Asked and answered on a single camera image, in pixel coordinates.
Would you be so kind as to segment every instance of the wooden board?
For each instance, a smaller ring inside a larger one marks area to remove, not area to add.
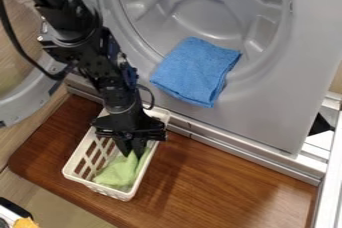
[[[342,94],[342,63],[338,67],[336,76],[331,84],[330,91]]]
[[[61,170],[101,109],[70,97],[14,153],[10,169],[119,227],[309,227],[315,187],[173,133],[130,202],[66,180]]]

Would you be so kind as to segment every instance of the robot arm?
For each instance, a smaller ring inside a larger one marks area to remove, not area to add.
[[[137,69],[103,27],[98,11],[83,0],[34,2],[42,15],[38,40],[43,49],[56,61],[77,67],[103,98],[109,115],[92,122],[97,135],[114,138],[125,156],[134,150],[139,158],[148,140],[164,141],[164,124],[143,111]]]

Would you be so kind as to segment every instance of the cable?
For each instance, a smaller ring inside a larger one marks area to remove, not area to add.
[[[41,71],[44,75],[46,75],[48,78],[52,80],[63,80],[66,76],[66,71],[69,70],[69,67],[66,67],[63,71],[56,73],[56,74],[51,74],[48,71],[46,71],[42,66],[40,66],[35,60],[33,60],[30,56],[26,54],[22,46],[20,45],[14,30],[12,28],[11,22],[8,18],[6,8],[5,8],[5,3],[4,0],[0,0],[0,20],[2,22],[2,25],[5,29],[5,32],[12,42],[14,48],[17,50],[17,52],[31,65],[36,67],[39,71]]]
[[[147,107],[147,108],[144,107],[144,109],[145,109],[145,110],[152,110],[153,107],[154,107],[155,99],[154,99],[154,95],[153,95],[151,89],[149,89],[148,87],[145,87],[145,86],[143,86],[143,85],[141,85],[141,84],[137,84],[137,88],[138,88],[138,89],[142,89],[142,90],[147,91],[148,93],[150,93],[150,95],[151,95],[151,103],[150,103],[150,106]]]

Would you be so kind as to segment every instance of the blue microfiber towel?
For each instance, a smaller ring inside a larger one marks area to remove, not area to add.
[[[188,103],[213,107],[240,56],[239,51],[190,37],[165,57],[150,82]]]

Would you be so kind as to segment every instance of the green towel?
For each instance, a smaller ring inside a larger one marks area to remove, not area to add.
[[[116,157],[105,168],[100,170],[93,181],[115,189],[132,186],[150,152],[151,149],[146,147],[140,161],[138,161],[133,151],[127,158],[123,155]]]

